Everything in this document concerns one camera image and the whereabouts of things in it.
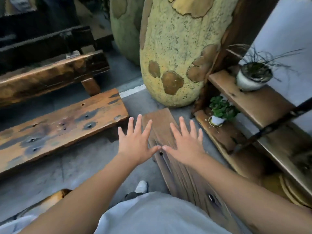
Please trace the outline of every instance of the potted plant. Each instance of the potted plant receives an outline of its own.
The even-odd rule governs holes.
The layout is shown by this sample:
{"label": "potted plant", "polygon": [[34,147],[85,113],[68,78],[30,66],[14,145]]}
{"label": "potted plant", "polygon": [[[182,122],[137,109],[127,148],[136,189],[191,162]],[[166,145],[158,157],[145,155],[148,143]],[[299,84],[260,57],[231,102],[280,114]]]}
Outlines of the potted plant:
{"label": "potted plant", "polygon": [[257,52],[254,46],[250,47],[246,44],[233,44],[229,45],[229,47],[236,47],[237,51],[243,50],[243,52],[246,52],[245,56],[243,56],[231,49],[227,49],[228,52],[244,61],[244,65],[241,66],[240,71],[236,76],[236,85],[242,91],[258,90],[270,79],[275,78],[272,73],[273,68],[285,68],[286,70],[291,70],[290,66],[284,65],[276,60],[300,54],[299,51],[302,50],[298,49],[278,56],[273,56],[269,52]]}
{"label": "potted plant", "polygon": [[209,107],[213,111],[213,115],[209,118],[210,125],[214,127],[222,126],[225,120],[232,120],[239,113],[239,110],[233,105],[230,105],[228,100],[222,96],[212,97]]}

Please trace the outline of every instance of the right hand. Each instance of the right hand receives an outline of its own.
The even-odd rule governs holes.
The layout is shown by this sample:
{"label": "right hand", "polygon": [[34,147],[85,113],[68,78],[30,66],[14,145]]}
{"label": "right hand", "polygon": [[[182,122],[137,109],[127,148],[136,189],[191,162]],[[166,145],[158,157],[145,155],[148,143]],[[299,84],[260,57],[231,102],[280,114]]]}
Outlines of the right hand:
{"label": "right hand", "polygon": [[180,117],[179,121],[181,133],[173,123],[170,123],[172,133],[174,134],[174,138],[177,142],[177,149],[173,149],[170,146],[164,145],[163,150],[171,154],[179,162],[193,167],[196,161],[201,160],[207,156],[204,147],[202,146],[203,133],[202,130],[199,129],[197,136],[195,123],[192,120],[190,121],[190,133],[186,128],[184,118]]}

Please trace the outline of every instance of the white flower pot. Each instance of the white flower pot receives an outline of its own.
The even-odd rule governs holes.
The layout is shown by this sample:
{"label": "white flower pot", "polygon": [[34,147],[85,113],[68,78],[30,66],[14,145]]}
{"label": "white flower pot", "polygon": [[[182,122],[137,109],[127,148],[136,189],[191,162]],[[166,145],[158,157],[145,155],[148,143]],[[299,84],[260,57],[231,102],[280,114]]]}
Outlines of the white flower pot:
{"label": "white flower pot", "polygon": [[258,90],[265,84],[266,82],[256,82],[247,78],[246,76],[244,76],[241,70],[238,72],[236,76],[236,85],[243,91]]}
{"label": "white flower pot", "polygon": [[219,126],[221,125],[223,122],[225,121],[225,119],[220,118],[220,117],[216,117],[216,116],[212,116],[211,117],[211,121],[210,123],[214,126]]}

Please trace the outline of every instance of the grass-like plant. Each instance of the grass-like plant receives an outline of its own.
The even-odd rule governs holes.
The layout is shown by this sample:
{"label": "grass-like plant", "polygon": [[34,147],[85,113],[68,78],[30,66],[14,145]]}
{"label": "grass-like plant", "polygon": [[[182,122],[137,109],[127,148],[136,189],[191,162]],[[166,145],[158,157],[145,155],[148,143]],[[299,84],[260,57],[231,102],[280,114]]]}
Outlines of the grass-like plant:
{"label": "grass-like plant", "polygon": [[[251,78],[256,82],[267,82],[272,77],[275,78],[272,74],[272,70],[274,68],[284,68],[286,70],[292,70],[291,66],[285,65],[278,61],[278,59],[298,55],[300,54],[303,48],[285,52],[281,55],[273,56],[271,53],[266,51],[257,51],[255,46],[247,45],[247,44],[233,44],[229,45],[227,51],[237,56],[239,59],[243,60],[245,63],[241,69],[243,74]],[[246,52],[245,55],[239,54],[242,51]]]}
{"label": "grass-like plant", "polygon": [[239,110],[230,105],[228,100],[223,99],[222,96],[212,97],[209,107],[213,111],[215,117],[232,120],[239,113]]}

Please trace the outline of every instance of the white sneaker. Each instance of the white sneaker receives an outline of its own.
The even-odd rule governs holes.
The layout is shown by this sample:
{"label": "white sneaker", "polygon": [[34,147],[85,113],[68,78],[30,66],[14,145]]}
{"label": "white sneaker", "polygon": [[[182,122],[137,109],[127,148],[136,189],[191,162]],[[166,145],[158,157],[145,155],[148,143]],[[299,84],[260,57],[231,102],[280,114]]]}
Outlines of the white sneaker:
{"label": "white sneaker", "polygon": [[135,189],[135,193],[147,193],[148,185],[146,181],[140,181]]}

